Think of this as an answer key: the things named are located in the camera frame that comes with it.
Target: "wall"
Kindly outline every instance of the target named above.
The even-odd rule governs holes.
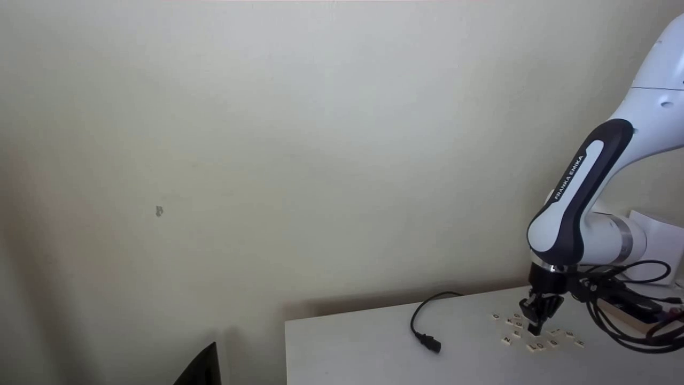
[[[285,383],[282,322],[509,288],[679,0],[0,4],[0,383]],[[684,221],[682,155],[607,202]]]

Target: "cable connector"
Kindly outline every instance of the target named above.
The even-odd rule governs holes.
[[[420,339],[420,342],[436,355],[442,351],[442,342],[434,340],[430,335],[416,335],[416,339]]]

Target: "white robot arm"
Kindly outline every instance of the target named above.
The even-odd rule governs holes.
[[[521,311],[542,332],[562,305],[577,264],[610,265],[640,259],[645,238],[621,217],[594,213],[605,185],[626,165],[684,145],[684,16],[651,49],[617,114],[581,143],[544,209],[529,227],[535,252],[530,296]]]

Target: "white table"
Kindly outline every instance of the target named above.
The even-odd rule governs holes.
[[[409,332],[410,307],[376,309],[287,323],[290,385],[668,385],[684,380],[684,351],[643,355],[619,346],[567,297],[545,326],[544,339],[521,335],[508,346],[514,317],[526,290],[495,291],[434,303],[420,330],[442,342],[425,351]],[[530,354],[529,342],[559,346]]]

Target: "black cable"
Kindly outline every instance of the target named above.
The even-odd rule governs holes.
[[[424,311],[430,303],[445,299],[445,297],[461,297],[461,296],[462,296],[462,293],[455,293],[455,291],[434,293],[434,296],[425,297],[425,299],[416,309],[416,313],[414,313],[414,317],[410,317],[409,327],[410,327],[414,337],[416,337],[428,351],[433,351],[433,354],[436,354],[436,355],[442,351],[442,342],[438,342],[438,340],[436,340],[434,337],[430,337],[430,335],[417,332],[417,330],[416,330],[416,322],[417,322],[417,317],[422,315],[422,311]]]
[[[654,276],[654,278],[649,278],[649,280],[621,278],[626,269],[634,269],[634,268],[640,268],[640,265],[660,265],[660,268],[666,268],[666,271]],[[652,259],[637,262],[637,264],[622,265],[622,268],[611,268],[611,269],[605,269],[605,271],[597,271],[597,268],[590,268],[590,269],[581,271],[580,278],[585,278],[589,282],[587,285],[589,293],[585,293],[585,296],[589,297],[587,299],[587,309],[589,309],[593,322],[611,340],[617,340],[619,344],[622,344],[622,346],[626,346],[630,351],[669,354],[669,351],[684,348],[684,326],[660,335],[666,327],[669,327],[669,326],[673,326],[679,322],[684,322],[684,311],[682,309],[680,311],[669,311],[666,315],[659,315],[660,322],[654,327],[651,327],[645,332],[645,337],[630,337],[625,330],[621,330],[603,313],[603,309],[599,307],[599,297],[602,297],[599,293],[610,291],[611,288],[617,288],[617,282],[622,282],[622,285],[625,282],[629,282],[629,285],[651,285],[651,282],[663,280],[669,274],[672,274],[672,268],[666,262],[652,262]],[[641,296],[641,293],[640,293],[640,297],[645,297],[645,299],[652,299],[652,303],[682,305],[679,297],[649,297],[649,296]]]

